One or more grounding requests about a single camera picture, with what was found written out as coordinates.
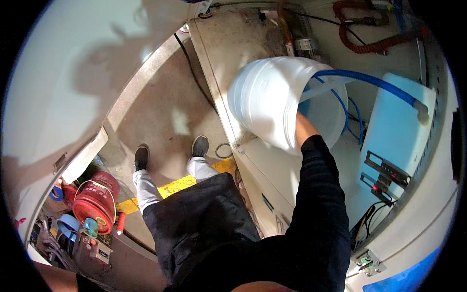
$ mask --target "white plastic bucket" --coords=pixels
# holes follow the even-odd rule
[[[332,67],[301,57],[275,57],[257,60],[243,67],[230,84],[227,100],[237,121],[262,140],[293,155],[301,155],[295,139],[297,108],[307,83],[318,89],[310,78]],[[325,84],[339,84],[323,77]],[[342,83],[334,88],[347,108],[347,91]],[[330,91],[316,96],[307,93],[310,103],[305,116],[331,148],[345,124],[339,100]]]

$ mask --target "concrete floor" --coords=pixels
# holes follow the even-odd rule
[[[195,74],[209,95],[189,35],[184,40]],[[134,151],[141,143],[149,146],[149,172],[157,186],[186,175],[191,144],[198,135],[209,139],[206,159],[214,164],[215,149],[227,143],[220,119],[191,75],[185,55],[175,37],[169,38],[135,74],[104,122],[109,141],[100,151],[105,166],[120,183],[117,203],[135,197],[132,181]],[[219,155],[230,153],[228,147]],[[153,238],[140,212],[127,215],[125,230],[150,248]]]

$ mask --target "red gas cylinder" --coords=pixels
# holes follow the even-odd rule
[[[115,223],[115,202],[119,191],[118,182],[110,173],[96,172],[73,202],[76,219],[83,224],[86,218],[93,218],[98,224],[99,234],[110,233]]]

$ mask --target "hand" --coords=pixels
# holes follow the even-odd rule
[[[301,149],[306,139],[313,135],[319,135],[316,128],[311,125],[307,118],[305,118],[301,113],[297,112],[297,117],[295,120],[295,137],[297,139],[298,148]]]

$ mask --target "metal hinge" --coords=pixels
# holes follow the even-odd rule
[[[358,272],[365,273],[368,277],[386,270],[386,266],[382,264],[379,258],[377,258],[370,250],[367,250],[364,254],[357,257],[355,263],[360,267]]]

